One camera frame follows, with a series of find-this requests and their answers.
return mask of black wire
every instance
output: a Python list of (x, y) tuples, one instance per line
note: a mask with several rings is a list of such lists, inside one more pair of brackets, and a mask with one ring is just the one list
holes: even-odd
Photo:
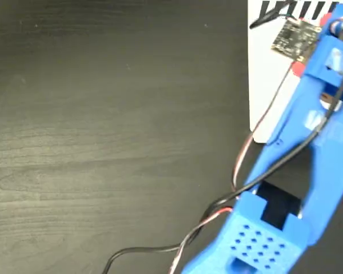
[(282, 4), (276, 5), (273, 9), (271, 9), (266, 14), (264, 14), (263, 16), (256, 19), (253, 23), (251, 23), (249, 28), (253, 29), (255, 27), (259, 27), (259, 26), (263, 25), (264, 23), (268, 23), (272, 20), (275, 20), (276, 18), (278, 18), (280, 16), (280, 11), (285, 6), (287, 6), (293, 2), (295, 2), (295, 0), (285, 0), (285, 1), (283, 1)]
[[(280, 169), (283, 165), (288, 163), (290, 160), (292, 160), (295, 156), (297, 156), (304, 148), (306, 148), (312, 140), (315, 139), (315, 137), (322, 131), (322, 129), (326, 126), (328, 123), (328, 120), (333, 115), (334, 110), (343, 96), (343, 79), (341, 81), (340, 87), (337, 90), (335, 96), (333, 97), (333, 100), (330, 104), (329, 109), (324, 115), (324, 118), (322, 119), (322, 122), (312, 131), (312, 133), (297, 147), (290, 150), (285, 156), (283, 156), (280, 160), (278, 160), (276, 163), (274, 163), (266, 172), (255, 178), (253, 181), (249, 182), (248, 184), (244, 185), (240, 189), (238, 189), (235, 192), (229, 192), (227, 194), (224, 194), (222, 197), (216, 199), (212, 203), (209, 204), (208, 208), (205, 210), (201, 217), (201, 221), (206, 219), (208, 216), (212, 214), (215, 210), (222, 207), (224, 204), (232, 201), (237, 196), (242, 194), (244, 191), (248, 191), (254, 186), (258, 185), (261, 181), (266, 179), (268, 176), (276, 172), (278, 169)], [(187, 242), (187, 245), (189, 245), (201, 232), (201, 229), (197, 230), (192, 236), (190, 237), (189, 241)], [(167, 245), (163, 247), (131, 247), (131, 248), (124, 248), (119, 251), (117, 251), (115, 254), (112, 255), (112, 257), (108, 260), (102, 274), (108, 274), (109, 269), (112, 265), (112, 263), (115, 261), (116, 258), (127, 254), (127, 253), (165, 253), (165, 252), (172, 252), (178, 250), (180, 246), (180, 243), (173, 244), (173, 245)]]

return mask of table surface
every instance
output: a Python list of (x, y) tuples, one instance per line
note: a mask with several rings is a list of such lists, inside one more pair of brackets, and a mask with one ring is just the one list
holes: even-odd
[[(0, 1), (0, 274), (101, 273), (120, 248), (180, 241), (230, 190), (249, 128), (241, 2)], [(309, 161), (272, 182), (303, 195)], [(110, 273), (166, 273), (172, 256)], [(343, 202), (292, 271), (336, 272)]]

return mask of white box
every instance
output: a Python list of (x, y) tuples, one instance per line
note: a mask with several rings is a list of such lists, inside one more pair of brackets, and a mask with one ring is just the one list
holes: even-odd
[[(266, 11), (268, 11), (277, 2), (282, 1), (248, 0), (248, 25), (260, 16), (260, 12), (264, 10), (264, 7), (267, 7)], [(334, 8), (335, 3), (343, 3), (343, 1), (333, 2), (327, 0), (321, 7), (321, 2), (323, 1), (297, 0), (296, 5), (292, 7), (293, 12), (291, 15), (299, 18), (300, 14), (302, 15), (306, 11), (304, 20), (319, 25), (320, 19), (330, 12), (331, 7)], [(289, 9), (290, 7), (286, 7), (281, 13), (286, 14)], [(249, 115), (251, 131), (268, 107), (292, 61), (270, 49), (284, 23), (285, 18), (282, 17), (255, 29), (248, 29)], [(254, 140), (257, 143), (266, 143), (268, 141), (299, 80), (292, 72), (288, 75), (275, 103), (272, 105), (272, 109), (254, 134)]]

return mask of blue robotic gripper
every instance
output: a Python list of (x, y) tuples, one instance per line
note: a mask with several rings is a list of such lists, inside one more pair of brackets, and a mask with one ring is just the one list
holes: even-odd
[[(329, 24), (342, 16), (343, 5), (337, 5), (246, 183), (305, 140), (323, 118), (327, 106), (321, 95), (334, 96), (343, 77), (343, 41), (329, 32)], [(289, 273), (306, 249), (320, 239), (343, 196), (343, 97), (340, 108), (310, 147), (312, 181), (300, 201), (300, 213), (292, 211), (281, 226), (273, 225), (263, 218), (272, 195), (268, 199), (257, 194), (263, 184), (243, 192), (217, 238), (182, 274)]]

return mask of electronic chip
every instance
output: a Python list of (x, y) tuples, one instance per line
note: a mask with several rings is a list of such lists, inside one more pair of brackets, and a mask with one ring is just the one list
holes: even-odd
[(305, 63), (315, 49), (321, 27), (302, 20), (288, 19), (272, 44), (272, 50)]

